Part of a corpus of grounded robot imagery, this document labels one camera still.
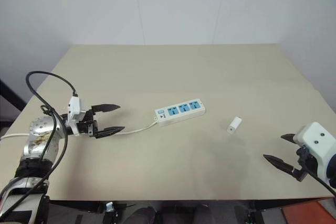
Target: beige table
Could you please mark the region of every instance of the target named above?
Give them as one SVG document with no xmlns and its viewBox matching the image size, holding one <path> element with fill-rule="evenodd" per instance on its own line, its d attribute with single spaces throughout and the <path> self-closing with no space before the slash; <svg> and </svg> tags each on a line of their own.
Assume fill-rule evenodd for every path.
<svg viewBox="0 0 336 224">
<path fill-rule="evenodd" d="M 53 70 L 85 104 L 115 103 L 100 128 L 144 127 L 154 109 L 200 98 L 203 116 L 132 135 L 69 138 L 50 177 L 59 200 L 274 199 L 329 195 L 307 177 L 299 183 L 263 154 L 297 165 L 296 145 L 280 139 L 312 121 L 336 135 L 336 115 L 277 45 L 73 46 Z M 38 88 L 59 113 L 69 88 L 48 77 Z M 8 133 L 25 133 L 41 116 L 32 98 Z M 226 128 L 239 115 L 235 134 Z M 13 177 L 25 137 L 0 146 L 0 187 Z"/>
</svg>

